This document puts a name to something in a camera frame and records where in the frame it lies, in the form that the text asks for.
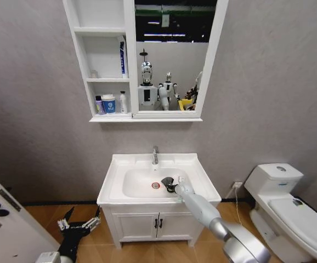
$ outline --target cabinet door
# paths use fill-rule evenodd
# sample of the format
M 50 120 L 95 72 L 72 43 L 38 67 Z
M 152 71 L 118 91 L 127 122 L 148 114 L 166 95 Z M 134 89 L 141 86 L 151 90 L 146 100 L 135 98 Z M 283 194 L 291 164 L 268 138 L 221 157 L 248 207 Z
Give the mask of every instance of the cabinet door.
M 159 214 L 113 214 L 120 241 L 156 239 Z
M 194 234 L 200 230 L 200 223 L 189 212 L 160 213 L 157 238 L 192 239 Z

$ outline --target faucet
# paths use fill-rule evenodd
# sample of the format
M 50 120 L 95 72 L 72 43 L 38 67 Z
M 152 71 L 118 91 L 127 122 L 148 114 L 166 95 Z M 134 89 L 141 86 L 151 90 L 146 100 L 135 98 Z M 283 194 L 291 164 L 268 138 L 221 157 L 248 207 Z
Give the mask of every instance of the faucet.
M 159 164 L 159 159 L 157 157 L 157 154 L 159 153 L 159 148 L 157 146 L 154 146 L 152 149 L 152 164 Z

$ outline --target electrical cable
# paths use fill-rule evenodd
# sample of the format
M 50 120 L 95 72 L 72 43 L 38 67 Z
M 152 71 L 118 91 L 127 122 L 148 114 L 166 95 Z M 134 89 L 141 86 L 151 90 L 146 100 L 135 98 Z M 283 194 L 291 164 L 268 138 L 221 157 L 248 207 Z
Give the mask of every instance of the electrical cable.
M 237 218 L 239 219 L 239 223 L 240 225 L 242 226 L 242 223 L 241 223 L 241 220 L 240 220 L 240 217 L 239 217 L 239 210 L 238 210 L 238 203 L 237 203 L 237 194 L 236 194 L 236 188 L 235 189 L 235 201 L 236 201 L 236 214 L 237 214 Z

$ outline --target wooden floor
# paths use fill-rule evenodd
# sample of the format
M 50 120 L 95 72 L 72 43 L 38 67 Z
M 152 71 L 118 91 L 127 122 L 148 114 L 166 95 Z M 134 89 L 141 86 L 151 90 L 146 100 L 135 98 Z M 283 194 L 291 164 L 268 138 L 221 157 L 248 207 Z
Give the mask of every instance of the wooden floor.
M 25 207 L 27 211 L 58 241 L 62 241 L 57 220 L 62 219 L 73 205 L 47 205 Z M 94 216 L 96 205 L 75 205 L 70 221 L 87 221 Z M 220 203 L 218 210 L 222 218 L 229 222 L 238 222 L 235 203 Z M 239 203 L 239 215 L 242 224 L 263 242 L 255 229 L 247 203 Z M 223 254 L 223 243 L 217 240 L 207 229 L 204 229 L 191 248 L 186 241 L 174 242 L 135 242 L 124 243 L 122 249 L 116 249 L 101 214 L 101 224 L 80 242 L 78 263 L 210 263 L 228 262 Z M 272 256 L 270 262 L 281 262 Z

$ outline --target toilet lid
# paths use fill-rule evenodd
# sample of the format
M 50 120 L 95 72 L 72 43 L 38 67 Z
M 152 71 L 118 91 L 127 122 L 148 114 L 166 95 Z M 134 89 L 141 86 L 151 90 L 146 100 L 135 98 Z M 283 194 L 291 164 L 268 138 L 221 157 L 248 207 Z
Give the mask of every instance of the toilet lid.
M 296 198 L 275 199 L 269 206 L 307 245 L 317 250 L 317 213 Z

